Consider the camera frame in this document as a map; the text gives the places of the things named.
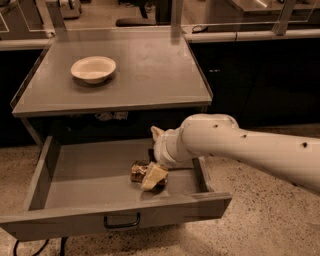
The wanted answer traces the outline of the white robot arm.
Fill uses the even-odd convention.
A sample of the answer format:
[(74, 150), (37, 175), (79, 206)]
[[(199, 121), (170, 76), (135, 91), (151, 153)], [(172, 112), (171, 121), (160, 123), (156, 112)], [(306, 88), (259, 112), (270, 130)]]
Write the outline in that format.
[(204, 156), (240, 161), (263, 172), (320, 193), (320, 139), (239, 127), (225, 114), (195, 114), (166, 131), (153, 126), (154, 158), (167, 168)]

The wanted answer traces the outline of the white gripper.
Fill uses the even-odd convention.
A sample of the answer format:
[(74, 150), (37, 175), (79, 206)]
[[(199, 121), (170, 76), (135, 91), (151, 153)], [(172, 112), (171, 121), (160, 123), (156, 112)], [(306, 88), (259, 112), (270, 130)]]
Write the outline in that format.
[(148, 165), (141, 185), (143, 191), (151, 191), (156, 186), (166, 185), (169, 171), (162, 166), (181, 167), (194, 158), (182, 143), (180, 129), (164, 131), (152, 126), (150, 130), (154, 141), (154, 157), (160, 165), (155, 162)]

